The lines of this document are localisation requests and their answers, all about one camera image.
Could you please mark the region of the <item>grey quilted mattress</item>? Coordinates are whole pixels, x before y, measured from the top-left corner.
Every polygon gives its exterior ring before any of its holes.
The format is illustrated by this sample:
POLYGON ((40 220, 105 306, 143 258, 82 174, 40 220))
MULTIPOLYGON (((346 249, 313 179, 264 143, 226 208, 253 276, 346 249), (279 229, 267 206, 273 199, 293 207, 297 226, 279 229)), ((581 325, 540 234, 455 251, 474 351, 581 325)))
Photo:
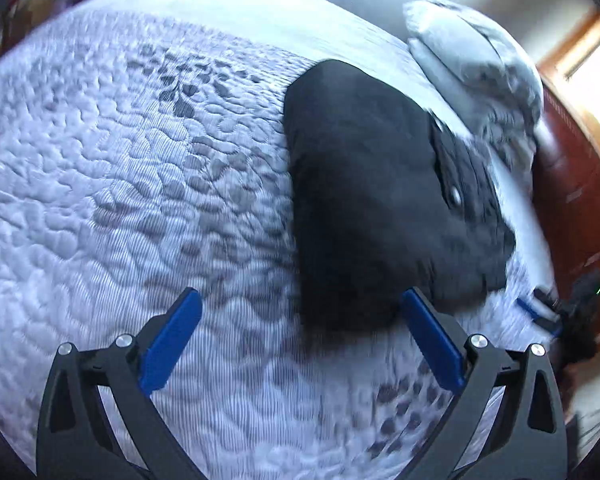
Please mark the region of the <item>grey quilted mattress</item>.
POLYGON ((90 0, 0 59, 0 479, 34 474, 58 347, 105 347, 186 287, 204 314, 152 397, 213 479, 388 479, 451 397, 398 326, 304 344, 283 99, 336 58, 486 159, 516 236, 507 283, 460 316, 522 350, 550 284, 530 190, 466 128, 404 38, 326 0, 90 0))

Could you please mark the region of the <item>wooden framed window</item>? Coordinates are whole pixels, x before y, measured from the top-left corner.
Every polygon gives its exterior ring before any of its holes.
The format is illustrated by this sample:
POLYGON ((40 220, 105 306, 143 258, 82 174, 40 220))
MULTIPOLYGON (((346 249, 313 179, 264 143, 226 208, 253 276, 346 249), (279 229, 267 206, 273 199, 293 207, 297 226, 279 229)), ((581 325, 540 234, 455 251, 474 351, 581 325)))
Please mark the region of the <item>wooden framed window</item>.
POLYGON ((600 11, 577 24, 539 72, 600 155, 600 11))

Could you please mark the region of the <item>grey folded blanket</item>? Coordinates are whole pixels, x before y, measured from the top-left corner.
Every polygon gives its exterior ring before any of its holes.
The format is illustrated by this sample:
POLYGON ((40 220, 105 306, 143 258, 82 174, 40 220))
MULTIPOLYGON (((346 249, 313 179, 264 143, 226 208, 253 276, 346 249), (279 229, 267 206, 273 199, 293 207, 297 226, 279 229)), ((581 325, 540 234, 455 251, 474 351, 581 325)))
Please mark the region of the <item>grey folded blanket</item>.
POLYGON ((471 134, 532 187, 541 77, 513 36, 484 14, 446 0, 405 3, 407 45, 471 134))

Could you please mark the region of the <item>black pants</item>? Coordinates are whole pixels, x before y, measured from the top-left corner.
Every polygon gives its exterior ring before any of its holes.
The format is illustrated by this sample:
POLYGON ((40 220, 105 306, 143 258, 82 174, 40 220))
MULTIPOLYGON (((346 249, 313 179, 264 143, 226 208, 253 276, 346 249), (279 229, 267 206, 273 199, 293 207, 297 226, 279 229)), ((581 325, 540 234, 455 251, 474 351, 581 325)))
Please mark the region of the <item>black pants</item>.
POLYGON ((304 326, 370 332, 409 288, 455 313, 506 286, 516 240, 489 167, 434 114, 326 60, 288 87, 283 126, 304 326))

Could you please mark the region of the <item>wooden headboard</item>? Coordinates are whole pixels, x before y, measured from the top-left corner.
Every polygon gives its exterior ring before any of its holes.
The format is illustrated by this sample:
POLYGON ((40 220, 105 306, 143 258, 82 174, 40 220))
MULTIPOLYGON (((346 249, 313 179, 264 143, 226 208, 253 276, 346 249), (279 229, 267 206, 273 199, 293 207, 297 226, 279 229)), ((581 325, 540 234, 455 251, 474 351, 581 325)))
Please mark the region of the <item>wooden headboard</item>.
MULTIPOLYGON (((550 88, 544 89, 536 142, 533 205, 557 290, 567 296, 579 276, 600 270, 600 155, 550 88)), ((600 313, 594 327, 600 343, 600 313)))

